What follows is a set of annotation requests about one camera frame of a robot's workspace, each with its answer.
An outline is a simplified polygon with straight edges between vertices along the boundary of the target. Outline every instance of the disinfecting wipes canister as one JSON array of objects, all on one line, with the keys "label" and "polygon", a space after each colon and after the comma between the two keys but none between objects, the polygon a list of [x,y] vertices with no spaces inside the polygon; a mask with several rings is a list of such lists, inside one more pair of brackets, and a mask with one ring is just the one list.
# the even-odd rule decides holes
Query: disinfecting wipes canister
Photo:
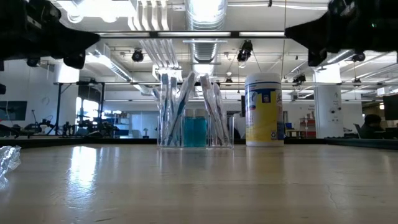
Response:
[{"label": "disinfecting wipes canister", "polygon": [[256,73],[246,79],[246,145],[284,145],[280,75]]}]

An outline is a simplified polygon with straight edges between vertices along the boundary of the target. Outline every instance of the bottle of blue liquid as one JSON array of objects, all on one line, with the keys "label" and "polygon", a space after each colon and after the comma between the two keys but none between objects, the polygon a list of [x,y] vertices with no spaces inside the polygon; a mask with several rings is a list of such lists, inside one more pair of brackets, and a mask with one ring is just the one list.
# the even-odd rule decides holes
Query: bottle of blue liquid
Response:
[{"label": "bottle of blue liquid", "polygon": [[205,109],[196,109],[195,111],[195,147],[206,147],[207,140],[207,112]]},{"label": "bottle of blue liquid", "polygon": [[194,130],[194,125],[195,125],[195,118],[193,114],[193,110],[191,109],[185,109],[184,112],[184,125],[183,125],[183,133],[184,133],[184,147],[195,147],[195,130]]}]

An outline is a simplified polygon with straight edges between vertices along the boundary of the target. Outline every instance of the wooden table surface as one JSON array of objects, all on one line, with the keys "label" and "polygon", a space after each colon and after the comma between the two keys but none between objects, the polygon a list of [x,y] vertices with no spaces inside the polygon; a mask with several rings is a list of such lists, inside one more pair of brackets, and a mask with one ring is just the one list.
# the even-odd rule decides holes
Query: wooden table surface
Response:
[{"label": "wooden table surface", "polygon": [[22,151],[0,223],[397,223],[398,151],[328,145]]}]

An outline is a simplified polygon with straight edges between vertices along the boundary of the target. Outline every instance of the blue liquid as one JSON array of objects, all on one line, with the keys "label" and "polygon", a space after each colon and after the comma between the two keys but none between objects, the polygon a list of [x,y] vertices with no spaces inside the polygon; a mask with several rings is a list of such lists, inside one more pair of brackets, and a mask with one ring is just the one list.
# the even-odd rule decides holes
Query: blue liquid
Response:
[{"label": "blue liquid", "polygon": [[195,118],[194,120],[195,134],[194,134],[194,146],[195,147],[206,147],[207,138],[207,121],[203,117]]},{"label": "blue liquid", "polygon": [[184,147],[195,147],[194,123],[195,123],[195,118],[186,117],[184,120]]}]

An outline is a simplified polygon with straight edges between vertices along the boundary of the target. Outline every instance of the white lid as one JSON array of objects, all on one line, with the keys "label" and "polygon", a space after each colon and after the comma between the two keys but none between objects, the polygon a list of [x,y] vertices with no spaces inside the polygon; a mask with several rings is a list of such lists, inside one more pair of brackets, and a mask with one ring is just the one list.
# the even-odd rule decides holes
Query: white lid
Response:
[{"label": "white lid", "polygon": [[205,109],[196,109],[195,116],[196,117],[205,117],[207,115],[207,111]]},{"label": "white lid", "polygon": [[253,73],[246,77],[246,85],[257,82],[280,83],[280,75],[277,73]]},{"label": "white lid", "polygon": [[190,117],[193,118],[195,115],[193,114],[193,110],[192,109],[185,109],[184,115],[186,117]]}]

